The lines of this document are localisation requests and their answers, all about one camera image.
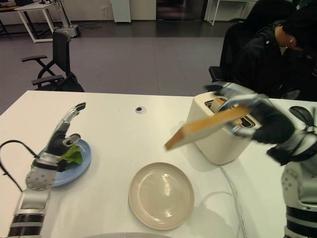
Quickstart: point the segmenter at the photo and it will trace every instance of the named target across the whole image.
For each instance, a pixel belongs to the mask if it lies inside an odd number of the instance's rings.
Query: robotic hand
[[[43,155],[33,161],[32,168],[26,177],[27,188],[20,196],[14,212],[8,237],[40,238],[50,198],[50,189],[55,181],[60,157],[69,147],[80,139],[79,134],[65,138],[70,121],[83,110],[86,103],[73,107],[57,125]]]
[[[252,129],[229,123],[227,127],[233,134],[260,143],[277,144],[267,154],[285,165],[282,175],[287,218],[284,238],[317,238],[317,135],[295,129],[290,119],[268,99],[243,86],[216,82],[209,90],[228,99],[220,111],[244,105],[252,109],[251,116],[262,125]]]

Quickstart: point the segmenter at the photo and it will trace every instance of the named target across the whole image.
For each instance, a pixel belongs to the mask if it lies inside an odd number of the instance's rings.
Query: office chair
[[[254,38],[256,33],[271,23],[288,18],[296,11],[293,3],[286,0],[259,0],[246,19],[238,21],[225,34],[221,52],[220,66],[210,66],[212,81],[229,81],[233,61],[239,51]]]
[[[76,76],[70,71],[69,61],[69,42],[71,38],[68,34],[62,32],[53,32],[53,60],[48,64],[44,64],[41,59],[46,59],[47,56],[32,56],[21,59],[22,62],[35,60],[43,68],[38,74],[38,79],[33,80],[32,84],[37,85],[36,90],[41,91],[68,91],[68,92],[84,92],[84,89],[77,82]],[[66,77],[55,75],[51,70],[56,64],[65,72]],[[49,77],[42,77],[45,72],[48,72]]]

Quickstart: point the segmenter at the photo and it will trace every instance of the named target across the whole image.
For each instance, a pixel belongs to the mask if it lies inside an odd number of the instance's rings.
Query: beige plate
[[[189,179],[167,163],[143,167],[129,190],[130,206],[136,217],[158,230],[172,229],[185,222],[193,211],[194,199]]]

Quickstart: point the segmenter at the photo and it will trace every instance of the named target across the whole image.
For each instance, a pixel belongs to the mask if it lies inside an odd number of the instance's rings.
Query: toaster
[[[221,101],[224,103],[226,99],[216,96],[212,92],[195,96],[186,122],[193,122],[214,115],[221,106],[221,103],[219,103]],[[239,119],[237,126],[246,128],[259,127],[259,123],[250,115],[247,115]],[[237,159],[250,142],[249,138],[233,135],[228,128],[222,127],[210,136],[195,143],[213,164],[223,165]]]

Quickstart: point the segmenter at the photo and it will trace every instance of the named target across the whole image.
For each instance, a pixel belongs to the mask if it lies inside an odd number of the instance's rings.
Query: power cord
[[[107,9],[107,20],[108,20],[109,18],[108,7],[106,9]],[[100,21],[85,23],[85,24],[79,25],[79,27],[83,29],[90,29],[90,30],[93,30],[96,28],[102,28],[103,26],[99,25],[98,23],[101,23],[103,20],[104,18],[102,17]]]
[[[242,209],[241,209],[241,205],[240,205],[240,202],[239,202],[239,199],[238,199],[238,192],[231,180],[231,178],[229,177],[229,175],[227,174],[227,172],[224,170],[224,168],[220,165],[219,168],[221,169],[223,175],[225,176],[225,178],[227,179],[229,185],[230,185],[230,189],[231,189],[231,192],[232,192],[232,195],[233,195],[233,199],[234,199],[234,207],[235,207],[235,210],[236,210],[236,213],[237,213],[237,217],[238,217],[238,220],[239,220],[239,228],[241,227],[242,229],[242,234],[243,234],[243,237],[244,238],[248,238],[248,234],[247,234],[247,230],[246,230],[246,227],[245,227],[245,223],[244,223],[244,220],[243,220],[243,215],[242,215]]]
[[[19,140],[8,140],[6,142],[4,142],[3,144],[0,145],[0,150],[1,148],[6,145],[6,144],[9,144],[9,143],[20,143],[22,144],[32,155],[34,158],[39,158],[39,156],[37,154],[34,153],[33,150],[30,149],[30,147],[28,147],[27,145],[25,145],[22,141],[19,141]],[[20,187],[20,185],[17,183],[17,181],[9,174],[9,172],[5,169],[5,167],[3,166],[2,162],[1,162],[1,158],[0,158],[0,168],[1,170],[4,172],[4,176],[7,175],[11,180],[12,182],[15,183],[15,185],[19,188],[19,190],[22,192],[22,188]]]

